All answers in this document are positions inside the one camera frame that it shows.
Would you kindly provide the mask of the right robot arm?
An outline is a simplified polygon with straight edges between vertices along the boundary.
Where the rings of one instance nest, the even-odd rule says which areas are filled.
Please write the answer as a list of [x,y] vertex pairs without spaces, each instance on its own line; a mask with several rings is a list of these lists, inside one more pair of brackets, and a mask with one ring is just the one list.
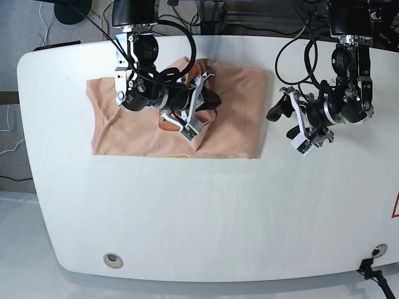
[[[163,120],[176,125],[182,135],[192,140],[204,129],[195,114],[216,110],[221,99],[204,85],[214,75],[212,72],[202,71],[191,80],[187,79],[197,53],[193,35],[180,24],[160,20],[158,7],[158,1],[113,3],[112,25],[122,30],[111,40],[117,50],[115,103],[130,112],[145,108],[158,110]],[[157,71],[155,61],[159,46],[152,31],[155,25],[174,27],[188,38],[191,57],[182,70],[170,67]]]

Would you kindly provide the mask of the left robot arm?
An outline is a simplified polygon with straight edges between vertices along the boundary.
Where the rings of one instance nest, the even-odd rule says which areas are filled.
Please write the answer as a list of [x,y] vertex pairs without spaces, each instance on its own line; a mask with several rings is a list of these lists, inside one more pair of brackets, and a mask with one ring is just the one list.
[[298,12],[299,3],[293,1],[295,15],[303,24],[299,35],[308,34],[304,50],[307,76],[297,82],[285,82],[281,99],[269,110],[266,118],[276,122],[281,116],[297,117],[298,124],[286,136],[292,146],[305,155],[320,148],[325,141],[334,141],[331,126],[341,123],[361,123],[373,116],[373,82],[370,76],[370,48],[372,25],[367,1],[328,1],[330,41],[335,43],[331,56],[337,76],[335,84],[318,81],[314,75],[316,62],[310,61],[310,51],[319,57],[317,38]]

